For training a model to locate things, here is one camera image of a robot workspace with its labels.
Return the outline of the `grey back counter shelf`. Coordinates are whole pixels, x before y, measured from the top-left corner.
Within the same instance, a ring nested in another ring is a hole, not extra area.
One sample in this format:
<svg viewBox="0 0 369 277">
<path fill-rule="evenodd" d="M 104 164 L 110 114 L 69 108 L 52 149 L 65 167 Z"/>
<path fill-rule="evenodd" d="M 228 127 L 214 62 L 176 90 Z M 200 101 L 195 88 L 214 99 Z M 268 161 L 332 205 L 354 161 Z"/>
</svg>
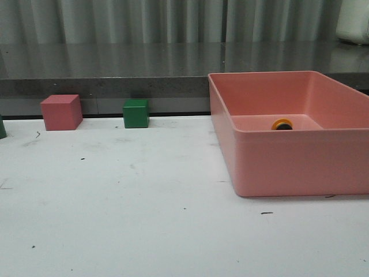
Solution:
<svg viewBox="0 0 369 277">
<path fill-rule="evenodd" d="M 50 95 L 78 94 L 87 117 L 125 100 L 153 115 L 208 115 L 209 73 L 313 70 L 368 92 L 368 47 L 343 42 L 3 44 L 1 115 L 39 118 Z"/>
</svg>

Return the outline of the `pink plastic bin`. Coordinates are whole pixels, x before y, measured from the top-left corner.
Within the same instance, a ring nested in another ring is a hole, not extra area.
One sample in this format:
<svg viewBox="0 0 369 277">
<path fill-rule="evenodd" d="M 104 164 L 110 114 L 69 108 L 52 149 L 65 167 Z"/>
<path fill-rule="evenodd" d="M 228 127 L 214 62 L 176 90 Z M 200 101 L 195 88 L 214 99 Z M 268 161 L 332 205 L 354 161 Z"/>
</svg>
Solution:
<svg viewBox="0 0 369 277">
<path fill-rule="evenodd" d="M 315 71 L 212 73 L 210 110 L 236 194 L 368 193 L 368 96 Z M 286 118 L 292 130 L 271 130 Z"/>
</svg>

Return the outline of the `white appliance in background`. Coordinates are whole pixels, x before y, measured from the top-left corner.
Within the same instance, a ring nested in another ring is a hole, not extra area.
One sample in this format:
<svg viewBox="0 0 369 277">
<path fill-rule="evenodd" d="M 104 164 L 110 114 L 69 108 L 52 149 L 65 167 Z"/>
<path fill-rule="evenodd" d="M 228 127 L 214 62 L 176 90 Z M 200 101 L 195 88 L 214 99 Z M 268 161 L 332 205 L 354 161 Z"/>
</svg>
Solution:
<svg viewBox="0 0 369 277">
<path fill-rule="evenodd" d="M 343 0 L 336 36 L 355 44 L 368 44 L 368 0 Z"/>
</svg>

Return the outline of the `pink cube block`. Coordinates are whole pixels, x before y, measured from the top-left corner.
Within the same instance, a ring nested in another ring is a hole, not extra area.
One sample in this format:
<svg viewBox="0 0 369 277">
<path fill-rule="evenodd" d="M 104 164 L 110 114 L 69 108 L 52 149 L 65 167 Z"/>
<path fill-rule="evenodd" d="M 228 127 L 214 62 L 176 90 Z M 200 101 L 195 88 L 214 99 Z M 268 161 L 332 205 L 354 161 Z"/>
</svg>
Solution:
<svg viewBox="0 0 369 277">
<path fill-rule="evenodd" d="M 76 130 L 83 120 L 79 95 L 51 95 L 40 103 L 46 131 Z"/>
</svg>

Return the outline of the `green cube block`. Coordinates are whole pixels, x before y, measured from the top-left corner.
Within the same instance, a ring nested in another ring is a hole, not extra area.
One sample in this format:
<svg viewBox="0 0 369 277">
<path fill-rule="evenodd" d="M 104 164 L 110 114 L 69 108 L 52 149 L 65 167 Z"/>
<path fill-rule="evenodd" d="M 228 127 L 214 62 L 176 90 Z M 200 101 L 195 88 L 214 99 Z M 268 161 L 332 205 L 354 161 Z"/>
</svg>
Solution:
<svg viewBox="0 0 369 277">
<path fill-rule="evenodd" d="M 126 129 L 148 128 L 149 102 L 147 99 L 128 99 L 123 106 L 123 120 Z"/>
</svg>

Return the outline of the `yellow push button switch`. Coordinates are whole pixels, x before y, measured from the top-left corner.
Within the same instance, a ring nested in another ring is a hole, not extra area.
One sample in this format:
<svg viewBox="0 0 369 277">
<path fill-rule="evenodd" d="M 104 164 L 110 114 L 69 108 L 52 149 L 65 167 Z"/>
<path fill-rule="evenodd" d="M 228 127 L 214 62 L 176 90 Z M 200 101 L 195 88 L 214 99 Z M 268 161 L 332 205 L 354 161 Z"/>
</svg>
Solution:
<svg viewBox="0 0 369 277">
<path fill-rule="evenodd" d="M 280 118 L 276 120 L 271 127 L 271 130 L 292 130 L 292 129 L 293 123 L 286 118 Z"/>
</svg>

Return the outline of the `dark green block at edge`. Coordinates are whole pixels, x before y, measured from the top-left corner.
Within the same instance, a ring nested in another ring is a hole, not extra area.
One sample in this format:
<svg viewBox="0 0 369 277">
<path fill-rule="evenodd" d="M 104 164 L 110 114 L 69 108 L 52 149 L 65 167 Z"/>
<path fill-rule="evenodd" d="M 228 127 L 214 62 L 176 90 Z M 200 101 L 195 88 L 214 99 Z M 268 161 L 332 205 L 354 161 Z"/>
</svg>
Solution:
<svg viewBox="0 0 369 277">
<path fill-rule="evenodd" d="M 7 137 L 6 129 L 3 123 L 2 116 L 0 115 L 0 139 L 4 139 Z"/>
</svg>

